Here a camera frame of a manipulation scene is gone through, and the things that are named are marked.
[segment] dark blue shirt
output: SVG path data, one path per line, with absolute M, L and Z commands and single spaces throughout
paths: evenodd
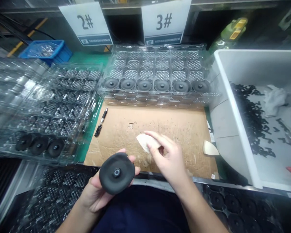
M 189 227 L 175 194 L 133 185 L 110 201 L 93 232 L 189 232 Z

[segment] forearm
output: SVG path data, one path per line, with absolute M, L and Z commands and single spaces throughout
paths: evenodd
M 87 208 L 82 206 L 79 200 L 77 200 L 56 233 L 87 233 L 92 229 L 98 216 L 98 213 L 90 212 Z
M 189 177 L 174 189 L 182 203 L 191 232 L 228 232 Z

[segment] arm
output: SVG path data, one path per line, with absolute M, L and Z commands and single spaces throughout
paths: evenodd
M 155 138 L 167 152 L 163 156 L 161 149 L 151 148 L 151 145 L 148 145 L 156 165 L 182 203 L 190 231 L 227 233 L 227 229 L 187 175 L 180 146 L 165 135 L 151 131 L 145 133 Z
M 126 149 L 123 148 L 118 152 L 125 153 Z M 129 156 L 128 158 L 132 163 L 134 163 L 134 156 Z M 135 167 L 135 175 L 138 175 L 139 172 L 140 167 Z M 89 232 L 96 223 L 100 210 L 105 207 L 113 197 L 113 195 L 110 195 L 103 190 L 99 180 L 98 171 L 94 177 L 89 179 L 81 196 L 76 201 L 67 218 L 58 228 L 56 233 Z

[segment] white plastic bin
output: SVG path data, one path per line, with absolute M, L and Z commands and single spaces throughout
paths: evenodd
M 291 173 L 286 169 L 291 167 L 291 146 L 277 140 L 285 137 L 284 131 L 272 134 L 275 158 L 253 155 L 230 86 L 230 82 L 254 85 L 261 92 L 268 84 L 284 88 L 289 93 L 289 106 L 281 107 L 277 117 L 267 120 L 272 124 L 281 117 L 291 131 L 291 50 L 217 50 L 214 57 L 211 84 L 222 95 L 211 103 L 210 116 L 220 154 L 254 187 L 291 191 Z M 263 103 L 264 96 L 259 98 Z

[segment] yellow stripe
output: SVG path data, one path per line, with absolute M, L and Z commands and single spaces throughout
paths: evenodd
M 109 52 L 109 50 L 108 50 L 106 47 L 104 48 L 104 52 Z
M 47 21 L 47 18 L 44 18 L 42 21 L 41 21 L 41 23 L 39 23 L 36 27 L 35 27 L 35 29 L 39 29 L 45 22 Z M 27 36 L 28 37 L 31 37 L 32 36 L 32 34 L 34 34 L 34 32 L 35 32 L 35 30 L 32 30 Z M 9 52 L 9 54 L 7 55 L 7 57 L 11 57 L 18 49 L 19 49 L 19 47 L 21 47 L 23 45 L 23 42 L 19 42 L 18 44 L 17 44 L 17 46 L 15 46 L 15 48 L 14 49 L 12 49 L 10 52 Z

